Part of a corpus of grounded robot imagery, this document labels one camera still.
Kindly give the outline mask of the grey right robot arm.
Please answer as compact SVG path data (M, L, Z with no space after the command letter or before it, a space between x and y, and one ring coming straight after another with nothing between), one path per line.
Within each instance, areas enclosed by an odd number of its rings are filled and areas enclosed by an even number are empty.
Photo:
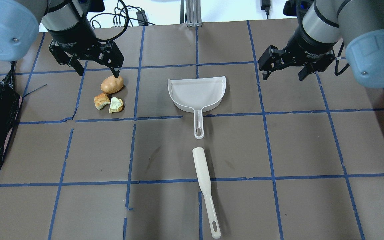
M296 16L297 29L286 47L269 46L258 60L264 80L276 70L301 67L300 81L325 71L341 56L333 47L342 40L346 66L367 88L384 88L384 0L288 0L283 13Z

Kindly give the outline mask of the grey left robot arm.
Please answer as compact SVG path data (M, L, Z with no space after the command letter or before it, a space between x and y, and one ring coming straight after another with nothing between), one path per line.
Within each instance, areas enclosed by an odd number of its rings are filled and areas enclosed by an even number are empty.
M119 76L124 56L115 43L126 28L110 39L96 37L87 19L102 13L102 0L0 0L0 61L23 58L42 24L52 36L49 51L58 64L83 75L83 61L94 61Z

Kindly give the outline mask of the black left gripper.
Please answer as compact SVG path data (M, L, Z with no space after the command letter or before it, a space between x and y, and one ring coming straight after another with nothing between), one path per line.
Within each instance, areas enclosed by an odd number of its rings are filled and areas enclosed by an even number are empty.
M110 68L115 78L119 77L124 56L113 40L99 42L87 20L62 31L49 30L49 33L52 36L49 51L58 64L66 64L83 76L84 66L79 61L94 61Z

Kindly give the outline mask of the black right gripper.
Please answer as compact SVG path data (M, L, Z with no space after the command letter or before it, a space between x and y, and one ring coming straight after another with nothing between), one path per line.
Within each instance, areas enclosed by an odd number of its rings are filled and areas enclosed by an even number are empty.
M315 71L323 72L334 61L334 45L316 41L298 27L284 48L270 45L258 59L263 80L267 80L273 71L289 66L303 66L299 72L300 81Z

